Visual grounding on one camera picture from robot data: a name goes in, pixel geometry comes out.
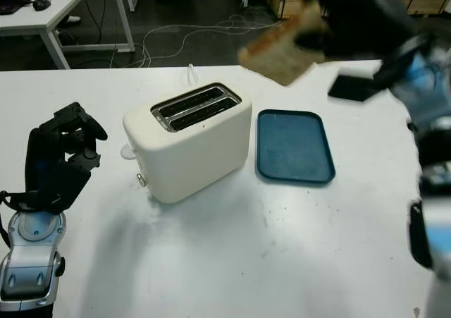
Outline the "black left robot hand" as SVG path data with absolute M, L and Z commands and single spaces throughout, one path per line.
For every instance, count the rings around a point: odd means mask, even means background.
M 27 206 L 59 214 L 74 203 L 100 165 L 97 141 L 106 131 L 83 107 L 73 102 L 31 130 L 25 160 Z

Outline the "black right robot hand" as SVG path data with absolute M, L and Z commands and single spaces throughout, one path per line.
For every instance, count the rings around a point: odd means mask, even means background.
M 418 34 L 401 0 L 310 0 L 319 4 L 322 26 L 299 31 L 298 47 L 329 58 L 384 57 Z

